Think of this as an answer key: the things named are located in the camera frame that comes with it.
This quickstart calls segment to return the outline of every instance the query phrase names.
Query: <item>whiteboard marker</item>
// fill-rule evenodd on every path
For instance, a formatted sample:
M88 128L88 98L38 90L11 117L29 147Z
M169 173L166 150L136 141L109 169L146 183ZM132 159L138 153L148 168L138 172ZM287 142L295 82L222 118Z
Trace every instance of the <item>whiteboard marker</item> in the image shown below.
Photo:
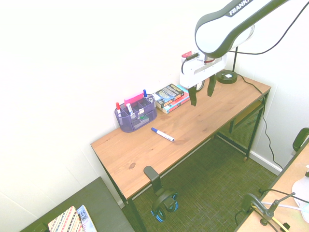
M170 137L169 135L163 133L162 131L157 130L156 128L151 127L151 130L156 132L157 134L161 135L162 137L170 140L171 142L174 142L174 140L175 140L173 137Z

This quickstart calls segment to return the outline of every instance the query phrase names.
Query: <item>book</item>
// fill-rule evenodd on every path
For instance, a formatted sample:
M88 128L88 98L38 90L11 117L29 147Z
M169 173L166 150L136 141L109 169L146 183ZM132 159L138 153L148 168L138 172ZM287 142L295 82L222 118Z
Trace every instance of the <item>book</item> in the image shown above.
M50 232L84 232L74 206L49 222L48 228Z
M155 105L158 108L163 108L164 106L170 104L172 101L175 101L176 99L183 96L184 92L174 84L170 84L152 95L155 100Z
M179 106L185 104L187 101L190 100L189 91L183 88L182 86L177 85L177 87L180 88L184 92L184 95L178 98L177 100L171 102L170 104L164 106L163 108L157 107L158 109L162 110L166 114L172 112L174 109L178 108Z
M81 218L84 232L97 232L93 221L84 205L82 205L78 210L78 215Z

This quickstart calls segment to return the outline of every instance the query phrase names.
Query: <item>power cord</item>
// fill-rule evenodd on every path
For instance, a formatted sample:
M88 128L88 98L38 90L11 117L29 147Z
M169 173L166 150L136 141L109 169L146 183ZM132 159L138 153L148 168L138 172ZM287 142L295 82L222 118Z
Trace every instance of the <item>power cord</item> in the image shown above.
M247 81L245 80L245 78L244 78L242 75L239 74L239 76L242 77L242 79L243 79L243 81L244 81L245 83L247 83L247 84L249 84L249 85L252 85L254 88L256 88L257 91L259 91L260 94L263 94L262 91L260 91L254 84L247 82ZM275 155L274 155L274 152L273 152L273 150L272 150L272 148L271 148L271 140L270 140L269 135L267 134L267 123L266 123L266 120L265 120L265 118L264 118L265 104L266 104L266 98L265 98L265 96L263 96L263 103L264 103L264 107L263 107L263 112L262 112L262 118L263 118L263 120L264 120L264 122L265 122L265 135L267 136L267 138L268 138L268 140L269 140L269 148L270 148L270 151L271 151L271 154L272 154L272 159L273 159L273 161L274 161L275 164L277 164L279 167L282 168L282 166L281 166L280 164L278 164L278 163L275 161Z
M242 212L242 210L238 211L236 214L235 214L235 222L236 222L236 225L238 226L238 223L237 223L237 215L240 214Z
M304 9L309 5L309 1L307 2L307 4L303 7L303 9L298 13L298 15L296 16L296 18L294 19L294 21L290 24L290 26L288 27L288 29L285 31L285 33L282 35L282 37L279 39L279 41L273 45L270 49L264 51L264 52L260 52L260 53L247 53L247 52L238 52L238 51L229 51L229 52L234 52L234 53L239 53L239 54L246 54L246 55L260 55L260 54L264 54L268 51L270 51L271 49L273 49L275 46L277 46L277 44L280 43L280 41L284 38L284 36L286 35L286 33L289 31L289 29L292 27L292 25L296 22L296 20L298 19L298 17L301 15L301 13L303 13Z
M274 191L274 192L278 192L278 193L281 193L281 194L289 195L289 193L281 192L281 191L276 190L276 189L271 189L271 188L270 188L270 189L265 189L265 190L262 190L261 188L259 189L259 193L261 194L261 196L263 195L264 192L267 192L267 191ZM292 196L292 197L295 198L295 199L298 199L298 200L300 200L300 201L302 201L302 202L305 202L305 203L309 204L308 201L305 201L305 200L303 200L303 199L300 199L300 198L298 198L298 197L296 197L296 196Z

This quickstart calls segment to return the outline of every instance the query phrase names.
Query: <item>black metal desk leg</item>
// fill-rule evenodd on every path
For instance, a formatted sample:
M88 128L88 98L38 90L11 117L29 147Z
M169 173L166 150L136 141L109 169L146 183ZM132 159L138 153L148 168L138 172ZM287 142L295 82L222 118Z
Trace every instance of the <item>black metal desk leg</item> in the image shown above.
M257 127L258 127L258 125L259 125L259 123L260 123L260 120L261 120L261 118L262 118L263 111L264 111L265 108L266 108L266 101L267 101L267 98L268 98L268 93L265 95L265 98L263 99L264 107L263 107L262 109L260 109L260 111L259 111L259 113L258 113L256 122L255 122L255 126L254 126L254 129L253 129L253 132L252 132L252 136L251 136L251 139L250 139L250 142L249 142L249 145L248 145L248 150L247 150L247 152L246 152L245 161L249 158L250 151L251 151L251 147L252 147L252 144L253 144L253 141L254 141L254 138L255 138L255 134L256 134L256 131L257 131Z
M132 212L133 212L133 214L134 214L134 216L135 216L137 222L138 222L139 225L140 225L141 230L142 230L143 232L147 232L146 227L145 227L145 225L144 225L144 223L143 223L143 220L141 219L140 214L139 214L139 212L137 211L137 208L136 208L136 206L135 206L135 204L134 204L132 198L129 198L129 199L128 199L128 206L129 206L130 209L132 210Z

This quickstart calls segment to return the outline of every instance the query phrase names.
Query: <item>desk organizer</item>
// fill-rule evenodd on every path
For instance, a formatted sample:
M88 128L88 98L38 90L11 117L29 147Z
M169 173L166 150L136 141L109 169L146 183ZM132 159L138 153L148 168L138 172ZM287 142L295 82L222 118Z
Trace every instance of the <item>desk organizer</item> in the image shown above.
M115 109L120 129L123 132L133 132L145 126L147 123L155 120L157 111L155 107L155 99L151 94L147 94L146 98L142 98L131 104L133 113L130 115L125 104L120 105L120 113Z

